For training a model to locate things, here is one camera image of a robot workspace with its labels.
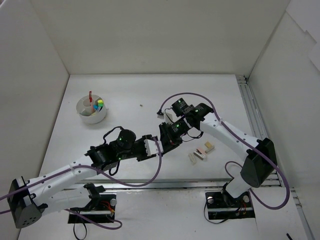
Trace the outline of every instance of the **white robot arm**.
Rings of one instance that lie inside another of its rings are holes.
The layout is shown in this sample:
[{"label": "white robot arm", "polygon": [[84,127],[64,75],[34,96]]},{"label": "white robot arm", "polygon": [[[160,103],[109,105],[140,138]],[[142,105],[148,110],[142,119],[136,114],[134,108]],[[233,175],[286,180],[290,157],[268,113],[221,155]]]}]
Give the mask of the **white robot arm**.
[{"label": "white robot arm", "polygon": [[[104,188],[86,184],[74,190],[64,189],[81,180],[96,176],[95,169],[107,171],[116,167],[121,160],[136,158],[140,162],[153,158],[157,154],[166,154],[182,143],[181,136],[191,128],[197,128],[214,136],[244,161],[241,173],[223,188],[228,198],[236,199],[251,187],[259,187],[273,171],[273,168],[259,155],[231,135],[222,126],[222,120],[217,119],[213,109],[206,104],[200,103],[194,107],[187,105],[183,98],[180,98],[172,105],[172,109],[180,118],[173,124],[165,122],[160,124],[160,140],[151,135],[144,135],[136,140],[136,135],[132,131],[120,126],[115,127],[121,129],[116,140],[109,144],[105,141],[99,146],[92,146],[83,157],[69,165],[28,181],[25,181],[23,177],[16,178],[9,191],[11,196],[7,198],[16,227],[25,228],[39,220],[42,215],[64,209],[94,208],[99,204],[100,193],[104,192]],[[243,140],[251,146],[259,148],[277,164],[273,144],[269,139],[258,140],[225,121],[223,123],[238,136],[242,136]]]}]

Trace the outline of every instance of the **wire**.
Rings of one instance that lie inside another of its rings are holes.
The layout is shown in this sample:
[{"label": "wire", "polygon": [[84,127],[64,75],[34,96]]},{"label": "wire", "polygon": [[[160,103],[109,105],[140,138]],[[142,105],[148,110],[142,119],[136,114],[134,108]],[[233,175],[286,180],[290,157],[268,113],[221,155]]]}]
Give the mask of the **wire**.
[{"label": "wire", "polygon": [[164,110],[164,113],[165,113],[166,117],[170,120],[170,122],[171,122],[172,124],[174,124],[175,122],[172,121],[172,119],[168,116],[168,114],[167,114],[167,112],[166,112],[166,110],[170,110],[170,109],[172,109],[172,107],[171,107],[171,108],[166,108],[166,109]]},{"label": "wire", "polygon": [[5,210],[5,211],[0,211],[0,215],[1,215],[1,214],[7,214],[7,213],[10,213],[10,212],[11,212],[11,210],[10,210],[10,209]]},{"label": "wire", "polygon": [[286,234],[289,240],[293,240],[292,237],[289,235],[289,233]]},{"label": "wire", "polygon": [[73,235],[74,235],[76,240],[84,240],[87,237],[87,234],[88,234],[87,226],[86,226],[84,220],[82,218],[80,218],[80,219],[81,219],[81,222],[82,222],[82,224],[84,226],[84,229],[85,229],[85,235],[84,235],[84,238],[82,238],[82,239],[78,238],[78,236],[76,234],[76,230],[75,230],[76,224],[74,223],[73,224]]},{"label": "wire", "polygon": [[190,141],[192,141],[192,140],[201,138],[203,134],[204,134],[204,132],[201,131],[198,136],[190,136],[189,133],[187,132],[186,134],[184,134],[184,135],[181,136],[181,139],[182,139],[183,136],[188,135],[188,136],[189,136],[190,138],[192,138],[192,139],[187,140],[187,141],[185,141],[185,140],[182,139],[183,142],[187,143],[187,142],[190,142]]},{"label": "wire", "polygon": [[114,176],[117,174],[118,170],[119,170],[119,167],[120,167],[120,161],[118,161],[118,164],[116,165],[116,169],[114,171],[114,173],[111,172],[111,169],[109,169],[109,175],[110,176]]},{"label": "wire", "polygon": [[[242,166],[241,166],[241,164],[237,163],[236,161],[228,161],[228,162],[224,165],[224,169],[225,169],[226,173],[227,173],[232,179],[234,179],[234,176],[232,176],[231,173],[230,173],[230,172],[228,171],[228,169],[227,169],[228,164],[236,164],[236,165],[238,165],[240,168],[242,168]],[[262,200],[254,193],[254,191],[252,190],[252,188],[250,188],[249,191],[250,191],[250,192],[252,193],[252,195],[257,199],[257,201],[262,204]]]},{"label": "wire", "polygon": [[100,202],[100,204],[102,204],[103,206],[107,207],[111,213],[114,213],[114,212],[115,212],[115,210],[113,210],[113,209],[111,208],[109,202],[107,202],[107,201],[102,201],[102,202]]},{"label": "wire", "polygon": [[[206,217],[206,208],[207,208],[207,207],[208,207],[208,203],[207,203],[207,201],[206,201],[205,204],[204,204],[204,208],[203,208],[203,215],[204,215],[205,220],[207,220],[207,222],[209,222],[209,223],[211,223],[211,224],[222,224],[222,223],[224,223],[224,222],[226,222],[226,221],[228,221],[228,220],[230,219],[230,217],[227,217],[227,218],[223,219],[223,220],[220,221],[220,222],[210,221],[210,220],[207,219],[207,217]],[[235,210],[234,213],[239,212],[240,209],[241,209],[241,207],[239,207],[237,210]]]},{"label": "wire", "polygon": [[113,222],[116,222],[116,223],[119,223],[120,226],[116,226],[116,227],[104,226],[104,225],[101,225],[101,224],[99,224],[99,223],[97,223],[97,222],[95,222],[95,221],[90,220],[89,218],[81,215],[80,213],[77,213],[76,211],[72,211],[72,210],[70,210],[70,209],[65,209],[65,211],[67,211],[67,212],[69,212],[69,213],[72,213],[72,214],[74,214],[74,215],[77,215],[78,217],[82,218],[83,220],[86,220],[87,222],[89,222],[89,223],[91,223],[91,224],[93,224],[93,225],[96,225],[96,226],[98,226],[98,227],[100,227],[100,228],[107,229],[107,230],[118,230],[118,229],[121,228],[122,225],[123,225],[121,221],[113,219],[112,221],[113,221]]},{"label": "wire", "polygon": [[216,119],[221,123],[222,126],[224,126],[224,128],[232,135],[234,136],[237,140],[239,140],[241,143],[243,143],[244,145],[246,145],[248,148],[252,149],[255,153],[257,153],[258,155],[260,155],[261,157],[263,157],[280,175],[280,177],[282,178],[283,180],[283,184],[285,186],[285,190],[286,190],[286,193],[285,193],[285,199],[283,201],[283,203],[281,203],[279,206],[269,206],[267,204],[265,204],[263,201],[260,200],[260,198],[258,198],[258,196],[252,191],[252,194],[254,195],[254,197],[257,199],[257,201],[259,203],[261,203],[263,206],[265,206],[267,209],[271,209],[271,210],[278,210],[278,209],[281,209],[283,208],[289,201],[289,198],[290,198],[290,187],[289,187],[289,183],[288,183],[288,180],[286,179],[284,173],[280,170],[280,168],[273,162],[271,161],[271,159],[269,157],[267,157],[265,154],[263,154],[261,151],[259,151],[258,149],[256,149],[254,146],[250,145],[249,143],[247,143],[245,140],[243,140],[241,137],[239,137],[238,135],[236,135],[225,123],[224,121],[219,117],[217,111],[216,111],[216,108],[214,106],[214,104],[212,103],[212,101],[210,101],[207,97],[201,95],[201,94],[198,94],[198,93],[194,93],[194,92],[181,92],[181,93],[177,93],[177,94],[174,94],[170,97],[168,97],[166,100],[164,100],[164,102],[161,104],[160,106],[160,109],[159,111],[162,111],[162,108],[163,106],[165,105],[165,103],[170,100],[171,98],[173,97],[176,97],[176,96],[180,96],[180,95],[194,95],[194,96],[198,96],[198,97],[201,97],[205,100],[207,100],[209,102],[209,104],[211,105],[211,108],[213,109],[213,113],[216,117]]},{"label": "wire", "polygon": [[244,213],[243,213],[243,215],[245,215],[246,213],[247,213],[247,205],[243,202],[242,203],[243,204],[243,206],[244,206]]},{"label": "wire", "polygon": [[106,144],[107,143],[107,140],[106,140],[106,137],[110,134],[110,133],[112,133],[115,129],[120,129],[120,130],[125,130],[122,126],[116,126],[116,127],[114,127],[113,129],[111,129],[110,131],[108,131],[105,135],[103,135],[103,141],[104,141],[104,143],[103,144]]},{"label": "wire", "polygon": [[[98,169],[98,168],[95,168],[95,167],[93,167],[93,166],[78,165],[78,166],[73,166],[72,168],[73,168],[73,169],[87,168],[87,169],[95,170],[97,173],[102,174],[102,175],[106,176],[107,178],[115,181],[116,183],[121,184],[121,185],[124,185],[124,186],[127,186],[127,187],[136,187],[136,188],[138,188],[138,187],[144,187],[144,186],[152,183],[152,182],[156,179],[156,177],[158,176],[158,174],[159,174],[159,172],[160,172],[161,164],[162,164],[162,154],[161,154],[160,146],[159,146],[158,141],[157,141],[157,139],[156,139],[155,137],[153,138],[153,140],[154,140],[155,145],[156,145],[156,147],[157,147],[157,149],[158,149],[159,165],[158,165],[158,169],[157,169],[155,175],[153,176],[153,178],[151,178],[149,181],[147,181],[147,182],[145,182],[145,183],[143,183],[143,184],[135,185],[135,184],[129,184],[129,183],[125,183],[125,182],[119,181],[119,180],[117,180],[117,179],[109,176],[109,175],[106,174],[104,171],[102,171],[102,170],[100,170],[100,169]],[[70,172],[71,170],[72,170],[71,168],[68,168],[68,169],[63,170],[63,171],[61,171],[61,172],[57,172],[57,173],[55,173],[55,174],[53,174],[53,175],[51,175],[51,176],[45,177],[45,178],[41,179],[40,181],[34,182],[34,183],[32,183],[32,184],[30,184],[30,185],[28,185],[28,186],[24,186],[24,187],[22,187],[22,188],[20,188],[20,189],[18,189],[18,190],[12,191],[12,192],[10,192],[10,193],[8,193],[8,194],[0,197],[0,201],[2,201],[3,199],[7,199],[7,198],[9,198],[9,197],[11,197],[11,196],[13,196],[13,195],[15,195],[15,194],[18,194],[18,193],[20,193],[20,192],[22,192],[22,191],[25,191],[25,190],[27,190],[27,189],[29,189],[29,188],[32,188],[32,187],[34,187],[34,186],[36,186],[36,185],[38,185],[38,184],[44,183],[44,182],[46,182],[46,181],[48,181],[48,180],[50,180],[50,179],[53,179],[53,178],[55,178],[55,177],[57,177],[57,176],[60,176],[60,175],[65,174],[65,173],[68,173],[68,172]],[[66,210],[67,212],[69,212],[69,213],[72,213],[72,214],[75,214],[75,215],[79,216],[80,218],[88,221],[89,223],[92,223],[92,224],[94,224],[94,225],[96,225],[96,226],[98,226],[98,227],[104,228],[104,229],[115,230],[115,229],[119,229],[119,228],[122,226],[122,222],[121,222],[121,221],[119,221],[119,220],[114,220],[114,222],[120,223],[120,227],[118,227],[118,228],[106,227],[106,226],[103,226],[103,225],[100,225],[100,224],[98,224],[98,223],[96,223],[96,222],[91,221],[91,220],[88,219],[87,217],[82,216],[81,214],[79,214],[79,213],[77,213],[77,212],[75,212],[75,211],[72,211],[72,210],[70,210],[70,209],[65,209],[65,210]],[[10,212],[10,210],[2,211],[1,213],[4,214],[4,213],[8,213],[8,212]]]}]

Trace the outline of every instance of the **white table surface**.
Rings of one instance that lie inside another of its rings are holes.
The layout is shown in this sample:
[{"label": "white table surface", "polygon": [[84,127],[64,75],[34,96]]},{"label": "white table surface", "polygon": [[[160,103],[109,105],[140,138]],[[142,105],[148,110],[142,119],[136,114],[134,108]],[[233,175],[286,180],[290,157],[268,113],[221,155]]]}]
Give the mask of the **white table surface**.
[{"label": "white table surface", "polygon": [[[260,240],[254,218],[214,225],[204,218],[204,190],[147,190],[117,194],[116,219],[119,230],[87,224],[88,240]],[[19,240],[73,240],[68,212],[52,213],[21,230]],[[81,238],[83,226],[77,224]]]},{"label": "white table surface", "polygon": [[[228,220],[214,225],[203,215],[205,192],[195,190],[145,190],[117,193],[116,219],[119,230],[105,230],[87,224],[88,240],[306,240],[296,205],[291,198],[281,210],[268,210],[255,199],[255,218]],[[275,206],[285,197],[282,187],[261,187],[255,192]],[[21,230],[19,240],[73,240],[73,224],[67,224],[68,212],[55,212]],[[83,226],[77,224],[81,238]]]},{"label": "white table surface", "polygon": [[[78,100],[87,95],[89,90],[92,94],[101,96],[108,108],[106,118],[93,125],[83,123],[76,113]],[[147,134],[160,136],[159,124],[163,120],[157,118],[156,112],[167,97],[181,92],[195,92],[208,97],[222,118],[245,133],[252,134],[234,75],[71,75],[40,175],[75,161],[90,146],[101,144],[102,136],[115,126],[132,130],[137,139]],[[189,105],[207,103],[196,96],[182,97]],[[165,107],[170,107],[177,99],[178,97],[171,99]],[[116,130],[107,139],[113,141],[118,134],[119,131]],[[200,146],[206,148],[206,141],[214,143],[215,150],[208,155],[206,162],[199,160],[196,165],[192,165],[188,153]],[[164,155],[157,180],[228,178],[224,170],[227,161],[241,162],[227,146],[204,134],[201,139],[183,143]],[[121,162],[116,177],[123,180],[150,179],[157,167],[158,158],[142,162],[127,159]],[[106,180],[99,175],[95,179]]]}]

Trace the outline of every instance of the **screw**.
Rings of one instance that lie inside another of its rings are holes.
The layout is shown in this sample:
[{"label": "screw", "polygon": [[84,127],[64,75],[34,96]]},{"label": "screw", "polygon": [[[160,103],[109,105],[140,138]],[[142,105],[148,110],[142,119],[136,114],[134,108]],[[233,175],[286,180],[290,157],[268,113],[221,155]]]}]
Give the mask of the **screw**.
[{"label": "screw", "polygon": [[215,200],[214,200],[214,198],[212,196],[208,196],[206,201],[208,202],[208,204],[213,204],[215,202]]},{"label": "screw", "polygon": [[243,201],[244,201],[245,203],[248,203],[248,202],[250,202],[250,198],[249,198],[247,195],[244,195],[244,196],[243,196]]},{"label": "screw", "polygon": [[117,200],[115,198],[112,198],[110,200],[110,206],[114,207],[115,205],[117,205]]}]

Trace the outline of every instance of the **black cable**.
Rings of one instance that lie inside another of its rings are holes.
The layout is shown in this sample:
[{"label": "black cable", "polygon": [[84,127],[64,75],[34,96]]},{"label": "black cable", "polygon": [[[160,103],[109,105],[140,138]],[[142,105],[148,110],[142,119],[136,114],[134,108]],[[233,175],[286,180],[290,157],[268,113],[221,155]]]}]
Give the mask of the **black cable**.
[{"label": "black cable", "polygon": [[184,143],[187,143],[187,142],[190,142],[190,141],[192,141],[192,140],[201,138],[201,137],[203,136],[203,134],[204,134],[204,132],[201,131],[198,136],[190,136],[189,133],[187,132],[186,134],[184,134],[184,135],[181,136],[181,139],[182,139],[183,136],[188,135],[188,136],[189,136],[190,138],[192,138],[192,139],[187,140],[187,141],[185,141],[185,140],[182,139],[182,141],[183,141]]},{"label": "black cable", "polygon": [[172,121],[172,119],[168,116],[168,114],[167,114],[167,112],[166,112],[166,110],[170,110],[170,109],[172,109],[172,107],[171,107],[171,108],[166,108],[166,109],[164,110],[164,113],[165,113],[166,117],[170,120],[170,122],[171,122],[172,124],[174,124],[175,122]]},{"label": "black cable", "polygon": [[109,175],[110,176],[114,176],[117,174],[118,170],[119,170],[119,166],[120,166],[120,161],[118,161],[118,164],[116,165],[116,169],[114,171],[114,173],[111,172],[111,169],[109,169]]},{"label": "black cable", "polygon": [[106,143],[107,143],[106,137],[107,137],[110,133],[112,133],[115,129],[125,130],[122,126],[116,126],[116,127],[114,127],[112,130],[108,131],[105,135],[103,135],[103,137],[102,137],[102,138],[103,138],[103,141],[104,141],[103,144],[106,144]]},{"label": "black cable", "polygon": [[[224,222],[226,222],[226,221],[228,221],[228,220],[230,219],[230,217],[227,217],[227,218],[223,219],[223,220],[220,221],[220,222],[210,221],[210,220],[207,219],[207,217],[206,217],[206,207],[207,207],[207,206],[208,206],[208,205],[207,205],[207,202],[205,202],[205,205],[204,205],[204,208],[203,208],[203,215],[204,215],[205,220],[207,220],[209,223],[211,223],[211,224],[222,224],[222,223],[224,223]],[[237,210],[235,210],[234,213],[238,212],[238,211],[240,210],[240,208],[241,208],[241,207],[239,207]]]},{"label": "black cable", "polygon": [[88,230],[87,230],[87,226],[86,226],[86,224],[85,224],[85,222],[84,222],[84,220],[82,219],[82,218],[80,218],[79,216],[78,216],[78,219],[80,219],[81,220],[81,222],[82,222],[82,224],[83,224],[83,226],[84,226],[84,229],[85,229],[85,235],[84,235],[84,238],[78,238],[78,236],[77,236],[77,234],[76,234],[76,230],[75,230],[75,227],[76,227],[76,224],[74,223],[73,224],[73,234],[74,234],[74,237],[75,237],[75,239],[76,240],[84,240],[86,237],[87,237],[87,234],[88,234]]},{"label": "black cable", "polygon": [[286,234],[289,240],[293,240],[292,237],[289,235],[289,233]]}]

